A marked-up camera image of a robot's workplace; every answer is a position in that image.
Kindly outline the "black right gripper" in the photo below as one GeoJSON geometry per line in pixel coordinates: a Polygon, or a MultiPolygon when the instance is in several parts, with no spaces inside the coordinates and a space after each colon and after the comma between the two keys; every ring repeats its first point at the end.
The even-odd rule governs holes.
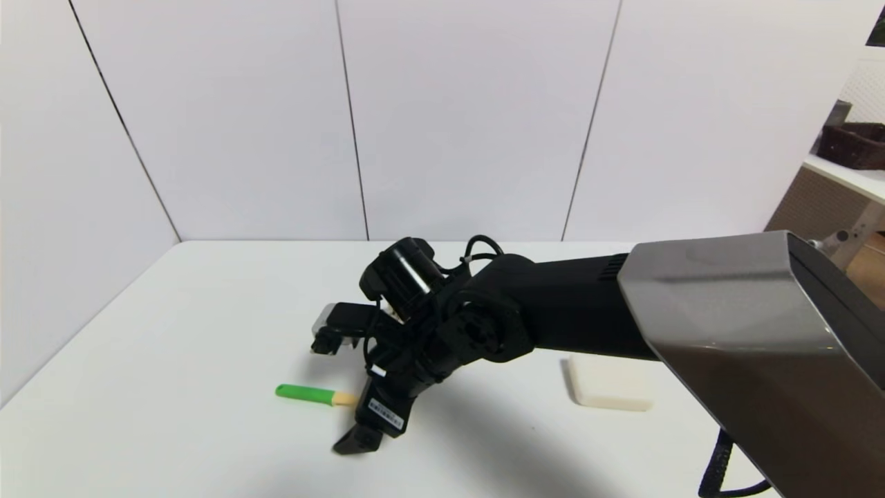
{"type": "Polygon", "coordinates": [[[377,452],[385,434],[395,438],[405,433],[418,395],[447,378],[447,347],[376,344],[368,350],[367,368],[357,422],[332,446],[338,456],[377,452]]]}

